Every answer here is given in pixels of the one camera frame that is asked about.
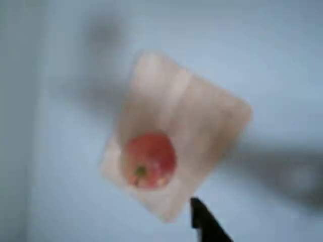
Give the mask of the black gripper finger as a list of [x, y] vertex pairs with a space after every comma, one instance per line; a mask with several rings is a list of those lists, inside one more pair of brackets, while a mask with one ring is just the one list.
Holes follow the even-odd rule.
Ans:
[[198, 198], [190, 198], [191, 226], [197, 230], [198, 241], [232, 242], [207, 206]]

